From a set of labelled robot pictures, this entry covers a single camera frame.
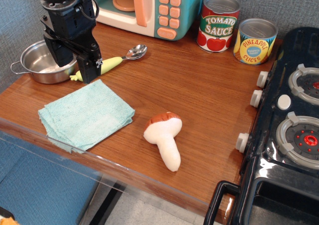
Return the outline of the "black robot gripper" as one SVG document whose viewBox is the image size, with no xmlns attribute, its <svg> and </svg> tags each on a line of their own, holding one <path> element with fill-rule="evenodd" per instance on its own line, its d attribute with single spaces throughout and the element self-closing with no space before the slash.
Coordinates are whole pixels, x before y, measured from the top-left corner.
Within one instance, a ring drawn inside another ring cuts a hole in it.
<svg viewBox="0 0 319 225">
<path fill-rule="evenodd" d="M 92 35 L 96 26 L 95 0 L 41 0 L 48 18 L 43 17 L 45 43 L 59 67 L 77 55 L 77 63 L 85 84 L 101 75 L 102 56 Z"/>
</svg>

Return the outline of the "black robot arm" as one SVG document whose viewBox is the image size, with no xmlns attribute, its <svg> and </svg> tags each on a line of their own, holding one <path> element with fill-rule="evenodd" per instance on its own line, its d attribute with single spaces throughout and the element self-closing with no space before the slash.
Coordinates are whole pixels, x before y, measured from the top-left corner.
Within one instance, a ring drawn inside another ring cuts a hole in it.
<svg viewBox="0 0 319 225">
<path fill-rule="evenodd" d="M 77 60 L 83 82 L 101 75 L 102 55 L 93 36 L 99 8 L 96 0 L 41 0 L 44 40 L 59 67 Z"/>
</svg>

